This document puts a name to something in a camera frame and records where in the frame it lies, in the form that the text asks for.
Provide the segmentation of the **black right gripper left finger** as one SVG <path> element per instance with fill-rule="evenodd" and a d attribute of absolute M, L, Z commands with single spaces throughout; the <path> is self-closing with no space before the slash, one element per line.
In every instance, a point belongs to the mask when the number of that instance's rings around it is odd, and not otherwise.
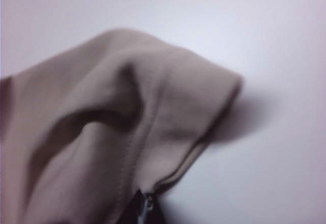
<path fill-rule="evenodd" d="M 138 190 L 133 198 L 131 223 L 145 224 L 147 218 L 147 197 Z"/>

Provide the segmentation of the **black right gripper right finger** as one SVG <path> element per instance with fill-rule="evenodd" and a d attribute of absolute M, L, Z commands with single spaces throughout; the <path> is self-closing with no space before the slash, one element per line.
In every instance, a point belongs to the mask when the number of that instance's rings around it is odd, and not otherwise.
<path fill-rule="evenodd" d="M 158 201 L 157 195 L 148 195 L 147 204 L 147 223 L 148 224 L 166 224 L 166 220 Z"/>

